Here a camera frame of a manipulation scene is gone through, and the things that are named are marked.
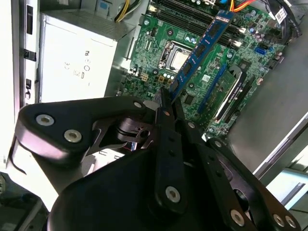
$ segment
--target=sata port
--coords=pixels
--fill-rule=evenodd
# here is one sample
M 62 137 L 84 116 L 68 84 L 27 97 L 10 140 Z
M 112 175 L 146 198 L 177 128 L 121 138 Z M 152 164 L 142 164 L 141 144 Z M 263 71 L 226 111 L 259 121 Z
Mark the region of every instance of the sata port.
M 258 54 L 262 54 L 262 55 L 266 54 L 266 50 L 261 48 L 261 47 L 256 47 L 255 52 L 258 53 Z

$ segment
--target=yellow wire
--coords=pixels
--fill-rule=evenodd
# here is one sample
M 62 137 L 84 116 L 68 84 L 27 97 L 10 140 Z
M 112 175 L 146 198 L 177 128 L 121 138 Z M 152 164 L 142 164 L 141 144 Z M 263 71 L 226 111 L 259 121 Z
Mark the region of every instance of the yellow wire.
M 129 7 L 129 0 L 126 0 L 126 1 L 125 1 L 125 4 L 124 4 L 124 7 L 123 7 L 123 10 L 122 10 L 120 16 L 119 16 L 118 19 L 117 19 L 117 22 L 125 15 L 125 13 L 126 13 L 128 7 Z

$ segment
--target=grey metal surface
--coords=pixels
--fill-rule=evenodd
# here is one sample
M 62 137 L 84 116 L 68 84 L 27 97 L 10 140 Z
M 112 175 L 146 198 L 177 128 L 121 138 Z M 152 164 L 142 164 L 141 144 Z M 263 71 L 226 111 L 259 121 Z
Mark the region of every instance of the grey metal surface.
M 116 95 L 134 26 L 85 10 L 41 18 L 40 102 Z
M 308 20 L 303 18 L 303 31 Z M 238 158 L 254 172 L 308 111 L 308 34 L 290 44 L 285 60 L 264 79 L 229 133 Z

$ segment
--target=wire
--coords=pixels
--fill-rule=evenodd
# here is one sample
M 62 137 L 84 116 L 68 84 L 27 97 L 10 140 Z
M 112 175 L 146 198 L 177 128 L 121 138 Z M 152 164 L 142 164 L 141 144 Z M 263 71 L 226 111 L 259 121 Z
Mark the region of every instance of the wire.
M 115 17 L 115 22 L 118 22 L 119 18 L 123 17 L 123 15 L 126 13 L 128 7 L 129 7 L 129 0 L 125 0 L 125 4 L 124 4 L 123 8 L 121 9 L 121 11 Z
M 131 6 L 133 6 L 133 7 L 129 7 L 129 8 L 128 8 L 128 12 L 127 12 L 125 15 L 123 15 L 123 17 L 120 18 L 120 19 L 118 20 L 118 22 L 121 22 L 121 21 L 123 20 L 123 18 L 125 18 L 128 14 L 132 13 L 135 9 L 137 9 L 138 6 L 141 4 L 141 0 L 135 1 L 134 3 L 131 5 Z
M 234 8 L 234 5 L 235 5 L 234 0 L 231 0 L 230 11 L 231 12 L 239 12 L 254 1 L 255 0 L 248 0 L 248 1 L 242 2 L 239 6 Z

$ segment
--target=blue ram stick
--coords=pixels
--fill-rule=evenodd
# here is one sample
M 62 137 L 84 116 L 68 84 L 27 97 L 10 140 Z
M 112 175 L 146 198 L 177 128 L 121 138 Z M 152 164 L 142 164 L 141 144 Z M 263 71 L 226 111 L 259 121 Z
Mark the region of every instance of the blue ram stick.
M 198 112 L 199 114 L 201 114 L 201 113 L 203 112 L 204 107 L 205 107 L 205 105 L 206 105 L 206 102 L 207 102 L 208 99 L 210 98 L 211 93 L 212 93 L 212 91 L 214 90 L 214 87 L 216 86 L 217 82 L 220 80 L 220 77 L 222 77 L 223 73 L 225 72 L 226 67 L 227 67 L 227 64 L 224 64 L 224 65 L 221 67 L 221 69 L 218 71 L 218 73 L 216 74 L 216 76 L 215 76 L 215 78 L 214 78 L 214 80 L 213 80 L 211 86 L 208 88 L 208 90 L 207 90 L 207 92 L 206 92 L 206 94 L 205 94 L 205 96 L 204 96 L 204 98 L 203 98 L 203 100 L 202 100 L 202 102 L 201 102 L 201 104 L 200 104 L 198 110 L 197 110 L 197 112 Z
M 220 10 L 215 16 L 199 43 L 178 71 L 174 82 L 170 85 L 169 92 L 172 102 L 179 96 L 203 60 L 212 51 L 214 45 L 230 25 L 234 15 L 233 12 Z

